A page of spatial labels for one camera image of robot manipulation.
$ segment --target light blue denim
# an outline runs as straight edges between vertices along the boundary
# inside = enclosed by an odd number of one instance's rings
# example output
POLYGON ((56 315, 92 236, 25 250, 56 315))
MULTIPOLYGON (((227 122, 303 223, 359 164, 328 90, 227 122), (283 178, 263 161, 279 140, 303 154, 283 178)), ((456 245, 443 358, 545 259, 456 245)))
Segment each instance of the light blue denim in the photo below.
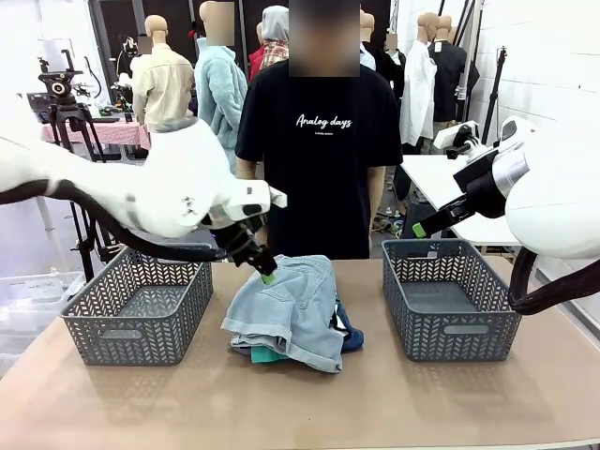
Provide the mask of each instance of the light blue denim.
POLYGON ((265 346, 323 372, 342 370, 344 337, 329 323, 336 306, 336 274, 324 256, 276 257, 275 282, 254 273, 240 289, 221 328, 234 350, 265 346))

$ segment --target folded clothes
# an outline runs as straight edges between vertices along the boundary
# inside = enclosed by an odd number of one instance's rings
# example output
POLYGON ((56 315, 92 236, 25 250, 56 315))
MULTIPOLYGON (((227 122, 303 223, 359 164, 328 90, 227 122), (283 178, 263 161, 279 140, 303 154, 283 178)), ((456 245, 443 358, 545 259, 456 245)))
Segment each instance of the folded clothes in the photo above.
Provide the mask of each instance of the folded clothes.
POLYGON ((268 364, 268 363, 276 363, 277 361, 281 361, 284 359, 290 359, 285 354, 279 354, 277 352, 273 352, 268 347, 252 347, 251 349, 252 363, 254 364, 268 364))
POLYGON ((340 372, 344 336, 330 326, 336 306, 333 264, 324 256, 276 260, 272 284, 254 273, 234 297, 221 325, 233 332, 231 346, 242 353, 264 347, 321 371, 340 372))
POLYGON ((365 334, 350 324, 346 309, 339 299, 336 301, 336 321, 335 328, 344 333, 344 344, 341 347, 342 353, 356 352, 363 348, 365 343, 365 334))

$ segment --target basket handle cutout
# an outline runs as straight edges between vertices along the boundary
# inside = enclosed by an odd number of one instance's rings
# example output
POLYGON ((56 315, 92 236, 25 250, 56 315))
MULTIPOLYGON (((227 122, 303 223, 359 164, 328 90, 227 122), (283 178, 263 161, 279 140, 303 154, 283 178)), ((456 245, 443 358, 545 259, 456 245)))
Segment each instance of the basket handle cutout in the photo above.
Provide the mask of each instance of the basket handle cutout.
POLYGON ((138 330, 98 330, 97 335, 107 340, 137 340, 143 336, 138 330))
POLYGON ((162 258, 156 258, 158 264, 164 265, 185 265, 189 264, 189 262, 181 262, 181 261, 173 261, 173 260, 163 260, 162 258))
POLYGON ((409 253, 408 255, 406 255, 406 259, 409 261, 435 261, 438 259, 438 252, 428 251, 427 256, 425 254, 425 251, 418 253, 409 253))
POLYGON ((446 335, 486 335, 489 333, 488 325, 448 325, 443 329, 446 335))

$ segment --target red garment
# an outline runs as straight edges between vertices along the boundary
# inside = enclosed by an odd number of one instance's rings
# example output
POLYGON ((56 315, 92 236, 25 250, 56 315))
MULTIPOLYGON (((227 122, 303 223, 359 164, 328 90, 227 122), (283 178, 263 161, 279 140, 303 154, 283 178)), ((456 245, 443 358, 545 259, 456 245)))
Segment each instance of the red garment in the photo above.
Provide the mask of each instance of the red garment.
POLYGON ((264 47, 250 55, 250 81, 261 71, 264 59, 264 47))

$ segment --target gray hood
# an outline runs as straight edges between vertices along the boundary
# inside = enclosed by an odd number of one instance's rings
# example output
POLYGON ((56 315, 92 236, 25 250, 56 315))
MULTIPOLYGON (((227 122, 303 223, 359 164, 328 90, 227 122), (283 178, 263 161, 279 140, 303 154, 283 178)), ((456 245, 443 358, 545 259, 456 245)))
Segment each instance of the gray hood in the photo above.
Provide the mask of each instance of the gray hood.
POLYGON ((290 11, 286 7, 267 7, 262 12, 263 40, 290 40, 290 11))

